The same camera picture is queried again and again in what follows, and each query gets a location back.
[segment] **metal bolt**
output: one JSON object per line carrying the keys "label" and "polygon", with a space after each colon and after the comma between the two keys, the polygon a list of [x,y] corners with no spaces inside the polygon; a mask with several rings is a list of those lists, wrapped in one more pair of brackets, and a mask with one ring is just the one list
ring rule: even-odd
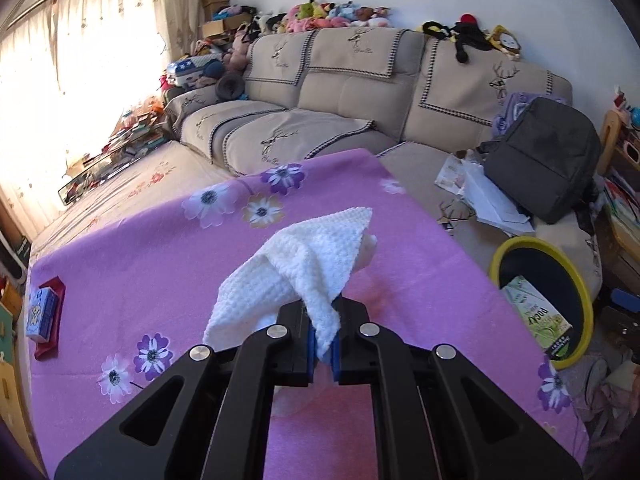
{"label": "metal bolt", "polygon": [[287,327],[284,325],[271,325],[267,329],[267,335],[272,339],[280,339],[287,335]]}
{"label": "metal bolt", "polygon": [[194,346],[189,350],[189,357],[194,361],[204,361],[211,355],[211,350],[204,345]]}
{"label": "metal bolt", "polygon": [[436,348],[436,355],[440,359],[453,359],[456,356],[456,349],[451,345],[440,345]]}
{"label": "metal bolt", "polygon": [[380,333],[380,327],[375,323],[363,323],[360,325],[360,333],[367,337],[372,337]]}

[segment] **purple backpack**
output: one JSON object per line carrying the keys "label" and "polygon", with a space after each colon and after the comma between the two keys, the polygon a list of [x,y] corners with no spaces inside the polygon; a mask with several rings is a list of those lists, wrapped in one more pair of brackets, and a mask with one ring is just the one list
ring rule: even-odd
{"label": "purple backpack", "polygon": [[516,119],[523,113],[524,110],[531,104],[536,97],[544,97],[551,99],[556,103],[565,105],[566,99],[562,97],[555,97],[553,95],[544,94],[532,94],[530,92],[512,92],[508,95],[502,110],[494,118],[494,124],[491,127],[491,131],[495,137],[501,137],[509,129]]}

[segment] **black bag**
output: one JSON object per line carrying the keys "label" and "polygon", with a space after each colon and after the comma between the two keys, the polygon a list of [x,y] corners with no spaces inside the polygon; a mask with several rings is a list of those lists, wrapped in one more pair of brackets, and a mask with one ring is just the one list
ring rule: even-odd
{"label": "black bag", "polygon": [[585,115],[539,97],[487,155],[484,174],[523,208],[554,224],[580,200],[601,149]]}

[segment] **sofa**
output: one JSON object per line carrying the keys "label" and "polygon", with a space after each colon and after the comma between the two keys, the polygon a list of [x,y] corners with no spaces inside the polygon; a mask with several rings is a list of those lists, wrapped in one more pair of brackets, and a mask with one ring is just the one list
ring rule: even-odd
{"label": "sofa", "polygon": [[[401,188],[488,270],[501,230],[434,181],[450,153],[492,138],[492,121],[510,92],[572,102],[571,84],[497,50],[466,47],[398,28],[328,28],[264,36],[248,53],[248,100],[218,102],[213,87],[172,99],[166,112],[181,143],[229,177],[365,148]],[[534,218],[535,236],[565,252],[592,298],[602,283],[594,237],[573,212],[553,225]]]}

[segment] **purple tablecloth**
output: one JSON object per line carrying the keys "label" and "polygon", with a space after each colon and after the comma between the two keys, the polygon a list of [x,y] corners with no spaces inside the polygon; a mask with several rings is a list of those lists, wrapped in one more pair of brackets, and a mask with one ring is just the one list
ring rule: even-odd
{"label": "purple tablecloth", "polygon": [[[455,345],[584,459],[583,424],[517,314],[369,153],[306,160],[280,176],[248,176],[213,191],[215,200],[205,195],[196,211],[202,220],[187,218],[193,201],[169,202],[33,267],[32,284],[59,276],[66,285],[59,353],[31,360],[32,415],[50,475],[139,391],[130,381],[145,386],[202,341],[220,283],[274,232],[353,206],[373,208],[378,251],[344,294],[409,344]],[[371,479],[375,471],[366,386],[328,388],[300,412],[272,418],[265,478]]]}

